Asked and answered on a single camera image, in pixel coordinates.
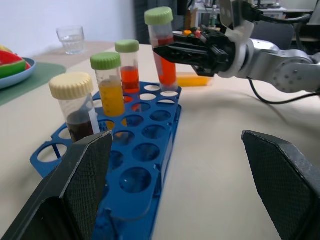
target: test tube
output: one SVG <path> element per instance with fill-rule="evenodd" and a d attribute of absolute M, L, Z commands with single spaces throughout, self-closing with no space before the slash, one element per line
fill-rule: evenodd
<path fill-rule="evenodd" d="M 52 96 L 59 104 L 75 143 L 87 136 L 100 133 L 97 114 L 92 99 L 94 85 L 85 72 L 58 75 L 49 82 Z"/>
<path fill-rule="evenodd" d="M 153 48 L 174 42 L 173 19 L 171 8 L 166 6 L 153 8 L 144 13 L 144 21 L 148 25 Z M 153 55 L 162 91 L 176 91 L 178 89 L 176 64 L 155 53 Z"/>
<path fill-rule="evenodd" d="M 116 52 L 102 52 L 90 58 L 102 101 L 103 112 L 108 117 L 118 117 L 125 113 L 125 103 L 121 84 L 121 58 Z M 115 124 L 107 122 L 108 130 Z"/>
<path fill-rule="evenodd" d="M 139 69 L 137 40 L 120 40 L 115 43 L 115 50 L 121 57 L 122 89 L 126 94 L 139 93 Z"/>

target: plate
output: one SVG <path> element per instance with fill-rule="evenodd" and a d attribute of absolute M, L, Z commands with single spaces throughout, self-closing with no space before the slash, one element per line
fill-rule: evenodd
<path fill-rule="evenodd" d="M 18 74 L 8 76 L 5 78 L 0 79 L 0 89 L 4 89 L 18 83 L 21 83 L 24 80 L 27 80 L 35 71 L 36 69 L 36 61 L 31 58 L 23 58 L 28 64 L 30 64 L 30 68 Z"/>

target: white label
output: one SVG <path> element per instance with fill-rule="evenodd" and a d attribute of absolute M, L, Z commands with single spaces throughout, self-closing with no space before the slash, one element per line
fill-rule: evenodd
<path fill-rule="evenodd" d="M 100 133 L 99 123 L 98 123 L 98 119 L 97 119 L 97 114 L 96 114 L 95 108 L 92 108 L 89 111 L 89 117 L 90 117 L 90 121 L 91 121 L 93 134 Z"/>

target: blue test tube rack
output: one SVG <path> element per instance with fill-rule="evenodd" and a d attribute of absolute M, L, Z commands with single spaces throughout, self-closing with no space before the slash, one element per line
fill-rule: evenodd
<path fill-rule="evenodd" d="M 180 87 L 177 92 L 166 93 L 158 84 L 140 82 L 139 94 L 124 96 L 125 114 L 107 117 L 102 107 L 96 107 L 100 130 L 107 131 L 109 122 L 114 128 L 107 185 L 93 240 L 151 239 L 182 110 L 180 94 Z M 93 101 L 100 100 L 96 93 Z M 43 178 L 62 160 L 57 145 L 72 144 L 71 139 L 59 136 L 66 128 L 63 124 L 30 159 Z M 48 147 L 53 147 L 57 160 L 39 161 L 39 153 Z"/>

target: liquid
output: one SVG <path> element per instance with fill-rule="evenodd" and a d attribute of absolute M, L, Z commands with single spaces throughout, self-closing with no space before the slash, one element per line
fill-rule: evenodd
<path fill-rule="evenodd" d="M 60 39 L 66 54 L 74 55 L 83 53 L 85 42 L 82 35 L 70 35 Z"/>
<path fill-rule="evenodd" d="M 99 84 L 103 112 L 108 117 L 118 117 L 125 113 L 124 96 L 121 82 L 118 80 L 102 81 Z M 111 121 L 107 122 L 108 130 L 115 127 Z"/>
<path fill-rule="evenodd" d="M 167 45 L 174 42 L 174 38 L 158 39 L 158 45 Z M 154 53 L 156 68 L 159 81 L 162 85 L 170 87 L 177 82 L 176 64 L 165 60 L 163 57 Z"/>
<path fill-rule="evenodd" d="M 87 111 L 71 113 L 66 119 L 66 125 L 74 143 L 94 134 L 90 116 Z"/>
<path fill-rule="evenodd" d="M 122 88 L 126 94 L 136 94 L 139 88 L 139 70 L 134 66 L 124 66 L 121 68 Z"/>

